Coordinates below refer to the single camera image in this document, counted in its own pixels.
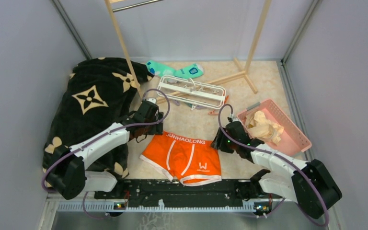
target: black plush fabric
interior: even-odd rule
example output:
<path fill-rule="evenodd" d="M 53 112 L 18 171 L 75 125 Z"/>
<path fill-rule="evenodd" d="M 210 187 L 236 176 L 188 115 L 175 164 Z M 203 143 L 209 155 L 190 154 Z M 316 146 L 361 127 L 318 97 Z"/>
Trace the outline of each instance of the black plush fabric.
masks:
<path fill-rule="evenodd" d="M 154 76 L 145 65 L 132 62 L 140 84 Z M 70 74 L 44 146 L 43 169 L 48 168 L 54 148 L 72 146 L 104 131 L 128 114 L 137 92 L 124 58 L 107 57 L 79 63 Z M 127 145 L 103 155 L 88 170 L 107 170 L 117 178 L 128 175 Z"/>

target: orange clip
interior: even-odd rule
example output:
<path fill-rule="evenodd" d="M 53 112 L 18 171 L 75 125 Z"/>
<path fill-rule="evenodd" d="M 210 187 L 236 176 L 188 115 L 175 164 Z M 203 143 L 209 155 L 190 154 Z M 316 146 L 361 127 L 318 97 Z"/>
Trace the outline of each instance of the orange clip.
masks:
<path fill-rule="evenodd" d="M 225 100 L 224 100 L 224 102 L 223 102 L 223 104 L 226 104 L 226 102 L 228 101 L 228 99 L 229 99 L 229 95 L 227 95 L 226 97 L 225 97 Z M 208 115 L 218 115 L 219 113 L 217 112 L 217 110 L 216 109 L 214 109 L 214 110 L 212 110 L 212 111 L 210 111 L 210 112 L 208 112 Z"/>

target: plastic basket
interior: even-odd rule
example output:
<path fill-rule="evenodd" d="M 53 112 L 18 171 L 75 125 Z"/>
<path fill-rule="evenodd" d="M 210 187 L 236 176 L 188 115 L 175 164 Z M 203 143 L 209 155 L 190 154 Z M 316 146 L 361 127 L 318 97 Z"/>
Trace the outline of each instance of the plastic basket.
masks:
<path fill-rule="evenodd" d="M 266 118 L 284 127 L 284 132 L 280 135 L 281 141 L 278 145 L 273 142 L 266 142 L 271 148 L 278 150 L 288 156 L 294 156 L 299 152 L 304 152 L 311 148 L 311 141 L 301 132 L 301 130 L 291 121 L 291 119 L 278 107 L 272 99 L 266 99 L 254 104 L 244 111 L 238 113 L 245 131 L 246 117 L 261 110 Z"/>

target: green sock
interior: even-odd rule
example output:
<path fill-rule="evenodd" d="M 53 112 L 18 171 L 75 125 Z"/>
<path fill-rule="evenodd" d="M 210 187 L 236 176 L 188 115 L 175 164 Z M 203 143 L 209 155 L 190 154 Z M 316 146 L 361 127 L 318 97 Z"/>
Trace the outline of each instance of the green sock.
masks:
<path fill-rule="evenodd" d="M 175 70 L 169 66 L 163 65 L 162 63 L 150 60 L 146 63 L 146 66 L 150 73 L 161 77 L 164 75 L 173 75 L 179 78 L 188 79 L 197 78 L 204 74 L 204 70 L 198 64 L 192 64 L 185 68 Z"/>

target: orange garment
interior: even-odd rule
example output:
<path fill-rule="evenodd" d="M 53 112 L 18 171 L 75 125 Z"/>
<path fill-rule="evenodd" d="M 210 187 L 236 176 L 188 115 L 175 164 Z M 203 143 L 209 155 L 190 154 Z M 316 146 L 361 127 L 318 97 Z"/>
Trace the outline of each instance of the orange garment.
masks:
<path fill-rule="evenodd" d="M 211 143 L 164 132 L 153 137 L 140 158 L 170 181 L 175 176 L 187 186 L 209 184 L 222 180 L 218 151 Z"/>

